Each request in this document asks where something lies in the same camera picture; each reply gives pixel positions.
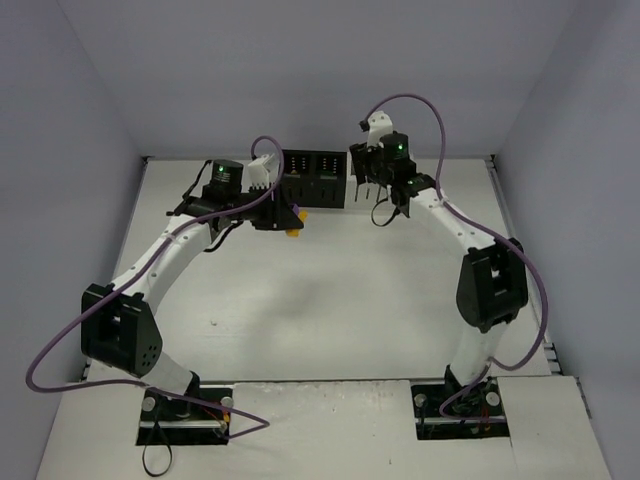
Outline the yellow curved lego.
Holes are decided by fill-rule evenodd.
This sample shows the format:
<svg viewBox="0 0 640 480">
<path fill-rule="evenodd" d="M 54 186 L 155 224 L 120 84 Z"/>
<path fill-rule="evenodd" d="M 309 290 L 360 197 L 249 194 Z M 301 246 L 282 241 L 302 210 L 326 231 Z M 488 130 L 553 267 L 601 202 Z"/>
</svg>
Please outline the yellow curved lego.
<svg viewBox="0 0 640 480">
<path fill-rule="evenodd" d="M 308 212 L 305 210 L 294 212 L 284 229 L 285 234 L 288 237 L 297 238 L 300 235 L 300 232 L 304 229 L 307 217 Z"/>
</svg>

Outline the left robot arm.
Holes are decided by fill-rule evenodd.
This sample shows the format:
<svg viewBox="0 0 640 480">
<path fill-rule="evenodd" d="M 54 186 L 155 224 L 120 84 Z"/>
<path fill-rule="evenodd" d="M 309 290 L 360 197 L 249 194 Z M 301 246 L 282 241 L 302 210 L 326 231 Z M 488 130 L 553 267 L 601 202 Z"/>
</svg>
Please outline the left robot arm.
<svg viewBox="0 0 640 480">
<path fill-rule="evenodd" d="M 210 181 L 200 195 L 187 190 L 168 212 L 169 223 L 151 247 L 110 284 L 90 285 L 81 300 L 81 351 L 145 386 L 179 396 L 199 394 L 199 376 L 164 350 L 155 314 L 165 295 L 200 254 L 210 253 L 231 228 L 293 232 L 304 226 L 279 181 L 280 159 L 262 155 L 248 164 L 208 162 Z"/>
</svg>

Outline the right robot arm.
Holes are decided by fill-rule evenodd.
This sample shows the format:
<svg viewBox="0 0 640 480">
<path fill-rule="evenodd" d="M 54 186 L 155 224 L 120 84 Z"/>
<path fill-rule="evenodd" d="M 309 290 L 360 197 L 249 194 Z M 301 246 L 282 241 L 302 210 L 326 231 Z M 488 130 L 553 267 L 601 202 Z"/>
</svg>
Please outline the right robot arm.
<svg viewBox="0 0 640 480">
<path fill-rule="evenodd" d="M 385 189 L 395 215 L 431 223 L 461 249 L 455 303 L 463 327 L 444 382 L 449 395 L 473 389 L 487 375 L 507 326 L 528 303 L 524 263 L 503 243 L 446 208 L 436 180 L 419 172 L 410 158 L 407 135 L 392 131 L 372 145 L 351 145 L 349 153 L 359 185 Z"/>
</svg>

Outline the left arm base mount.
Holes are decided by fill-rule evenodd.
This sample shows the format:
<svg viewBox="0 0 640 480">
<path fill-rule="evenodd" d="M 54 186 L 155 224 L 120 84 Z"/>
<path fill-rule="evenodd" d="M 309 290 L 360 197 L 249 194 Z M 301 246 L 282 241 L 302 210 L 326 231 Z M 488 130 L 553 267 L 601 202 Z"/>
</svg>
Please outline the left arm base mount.
<svg viewBox="0 0 640 480">
<path fill-rule="evenodd" d="M 168 398 L 147 389 L 141 403 L 137 446 L 227 445 L 231 415 Z"/>
</svg>

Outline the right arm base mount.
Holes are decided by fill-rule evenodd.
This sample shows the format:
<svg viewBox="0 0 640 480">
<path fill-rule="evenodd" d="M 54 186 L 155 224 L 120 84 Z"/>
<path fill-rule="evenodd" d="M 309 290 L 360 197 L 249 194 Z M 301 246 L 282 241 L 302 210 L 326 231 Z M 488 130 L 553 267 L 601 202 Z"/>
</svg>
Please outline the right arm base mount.
<svg viewBox="0 0 640 480">
<path fill-rule="evenodd" d="M 488 376 L 469 393 L 447 369 L 439 383 L 412 383 L 411 400 L 419 441 L 509 438 L 497 380 Z"/>
</svg>

